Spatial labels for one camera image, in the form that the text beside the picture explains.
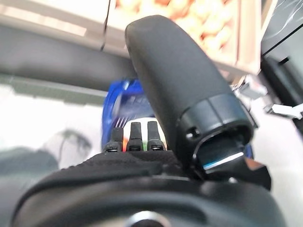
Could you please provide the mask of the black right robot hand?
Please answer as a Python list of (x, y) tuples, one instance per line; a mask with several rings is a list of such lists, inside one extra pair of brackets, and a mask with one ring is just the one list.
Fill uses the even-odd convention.
[(167, 150), (110, 150), (28, 190), (13, 227), (284, 227), (265, 165), (247, 158), (254, 121), (214, 63), (178, 25), (148, 16), (126, 46)]

